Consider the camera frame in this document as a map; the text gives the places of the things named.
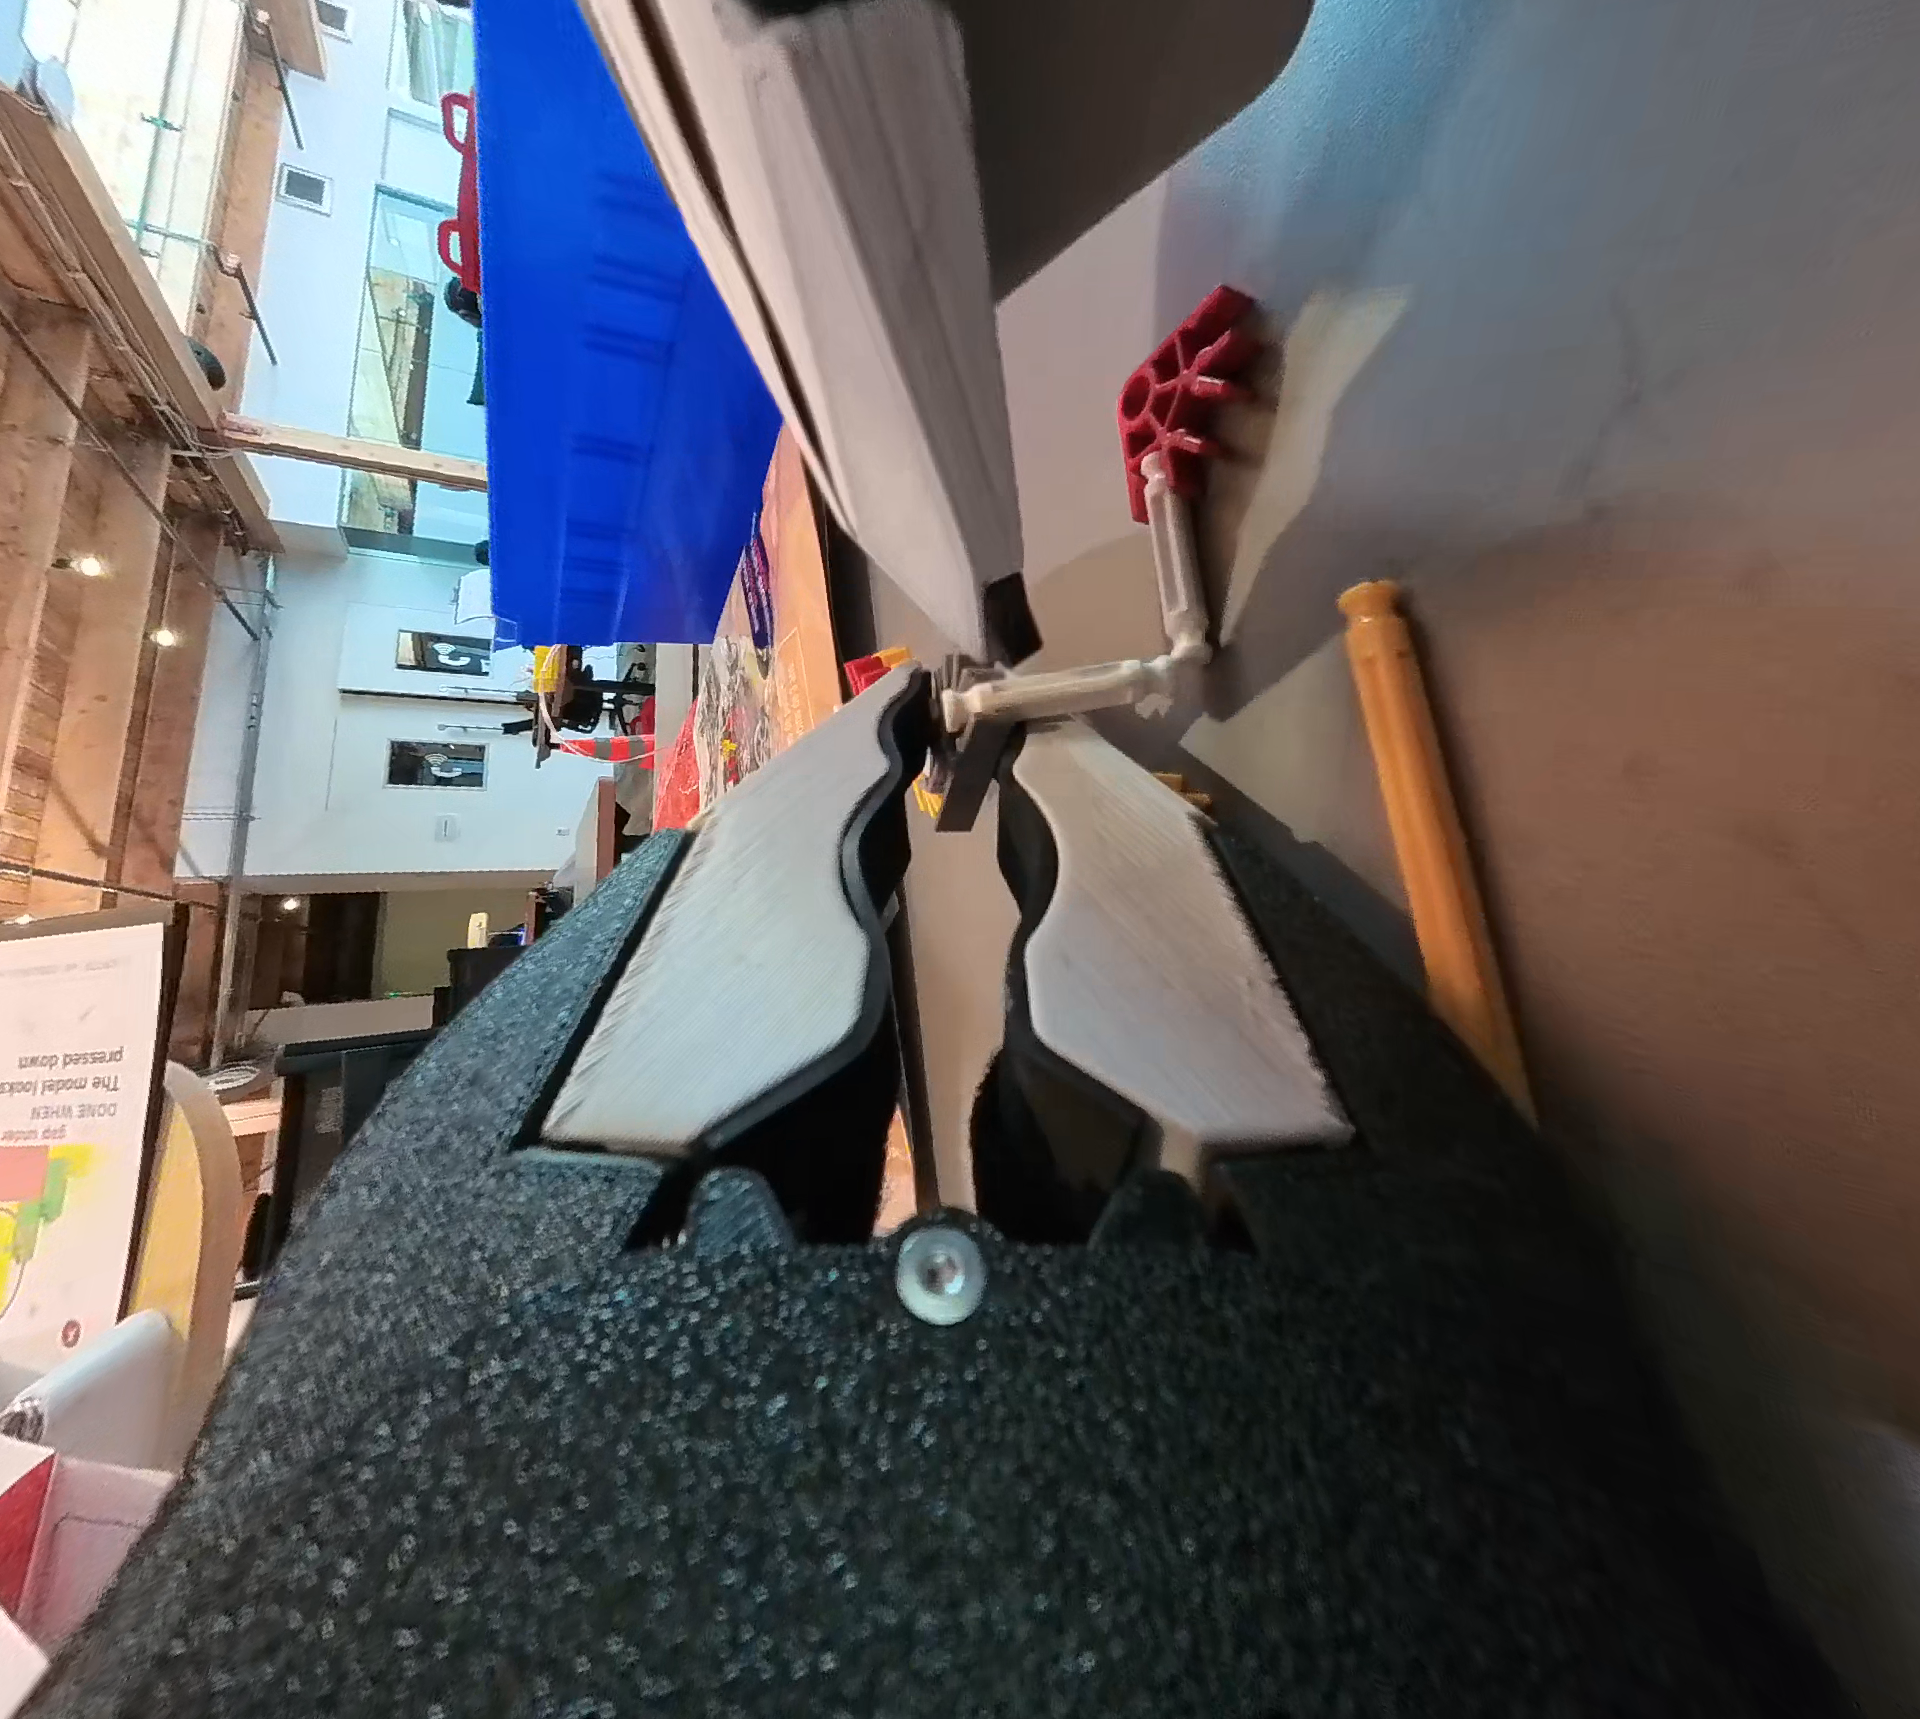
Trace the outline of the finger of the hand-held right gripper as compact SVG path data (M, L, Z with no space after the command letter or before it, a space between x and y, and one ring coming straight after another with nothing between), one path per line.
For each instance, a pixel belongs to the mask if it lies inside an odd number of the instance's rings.
M840 519L755 263L766 195L752 147L752 43L788 19L764 19L744 0L580 5L708 277Z
M750 45L773 331L840 527L945 643L1042 647L971 107L941 0L857 0Z

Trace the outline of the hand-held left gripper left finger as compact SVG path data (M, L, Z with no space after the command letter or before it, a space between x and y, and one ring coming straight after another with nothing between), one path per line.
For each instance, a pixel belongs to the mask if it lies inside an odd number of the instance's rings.
M710 1156L871 1048L929 738L929 675L891 669L697 818L558 1084L544 1146Z

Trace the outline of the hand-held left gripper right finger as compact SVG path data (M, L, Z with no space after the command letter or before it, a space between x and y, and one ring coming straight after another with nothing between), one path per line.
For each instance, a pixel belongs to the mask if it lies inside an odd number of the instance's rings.
M1212 1172L1353 1138L1209 820L1079 722L1000 776L1017 924L976 1172Z

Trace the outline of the red fan connector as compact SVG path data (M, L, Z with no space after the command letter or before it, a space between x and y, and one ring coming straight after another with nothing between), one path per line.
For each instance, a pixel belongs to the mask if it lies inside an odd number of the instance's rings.
M1148 527L1148 473L1197 503L1227 411L1264 399L1270 339L1250 293L1217 287L1129 373L1115 401L1115 439L1131 521Z

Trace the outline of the grey snowflake connector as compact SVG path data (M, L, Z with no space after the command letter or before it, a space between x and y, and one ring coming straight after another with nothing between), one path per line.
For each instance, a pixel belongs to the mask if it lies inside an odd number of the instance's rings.
M994 665L948 653L927 679L925 758L916 800L939 834L966 834L978 822L990 788L1007 756L1017 750L1034 714L1028 709L992 711L948 724L948 695L1010 679Z

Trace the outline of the short white rod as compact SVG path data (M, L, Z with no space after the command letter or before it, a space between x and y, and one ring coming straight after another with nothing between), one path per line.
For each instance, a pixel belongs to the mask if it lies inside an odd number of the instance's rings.
M1189 509L1163 453L1141 459L1139 481L1166 657L1175 669L1200 671L1212 663L1214 645Z
M1158 716L1170 707L1181 677L1183 667L1172 655L1058 675L967 677L941 687L938 720L944 732L962 736L974 724L1026 724L1115 709Z

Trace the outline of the red bag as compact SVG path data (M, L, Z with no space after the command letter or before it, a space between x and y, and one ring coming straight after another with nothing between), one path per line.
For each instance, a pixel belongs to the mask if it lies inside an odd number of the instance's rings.
M470 329L482 325L482 273L477 237L477 163L471 95L446 95L439 101L442 135L454 153L457 175L454 211L438 229L438 257L446 271L446 311Z

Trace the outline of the orange toy set bag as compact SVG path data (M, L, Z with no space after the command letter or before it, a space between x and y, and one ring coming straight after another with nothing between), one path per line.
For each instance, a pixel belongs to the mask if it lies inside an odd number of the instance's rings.
M689 707L656 744L652 828L689 826L843 697L819 519L802 453L780 437L718 629L691 651Z

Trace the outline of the long yellow rod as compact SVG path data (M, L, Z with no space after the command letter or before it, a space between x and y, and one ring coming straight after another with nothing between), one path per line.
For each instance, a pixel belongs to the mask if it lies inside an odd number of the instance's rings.
M1358 583L1340 595L1337 611L1428 1004L1521 1118L1535 1124L1520 1036L1400 589L1390 581Z

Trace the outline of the blue plastic bin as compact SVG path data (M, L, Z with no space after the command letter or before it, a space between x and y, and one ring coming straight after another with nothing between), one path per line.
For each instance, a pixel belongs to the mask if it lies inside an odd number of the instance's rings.
M574 0L474 0L491 617L705 643L781 415Z

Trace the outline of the pale wooden chair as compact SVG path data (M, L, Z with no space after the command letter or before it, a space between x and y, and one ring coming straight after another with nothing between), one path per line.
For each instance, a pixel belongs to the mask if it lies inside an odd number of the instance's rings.
M252 1200L214 1086L170 1060L159 1090L156 1156L126 1310L154 1312L185 1346L227 1324Z

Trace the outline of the white instruction sign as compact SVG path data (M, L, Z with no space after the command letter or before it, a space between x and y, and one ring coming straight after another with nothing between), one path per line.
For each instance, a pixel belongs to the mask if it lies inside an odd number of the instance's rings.
M4 1392L63 1366L128 1308L159 1110L174 922L43 924L1 944Z

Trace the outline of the white cardboard box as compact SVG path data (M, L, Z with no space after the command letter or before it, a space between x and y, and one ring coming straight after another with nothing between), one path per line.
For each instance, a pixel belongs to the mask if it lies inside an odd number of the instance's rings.
M170 1492L179 1356L146 1310L26 1384L4 1368L4 1700L91 1614Z

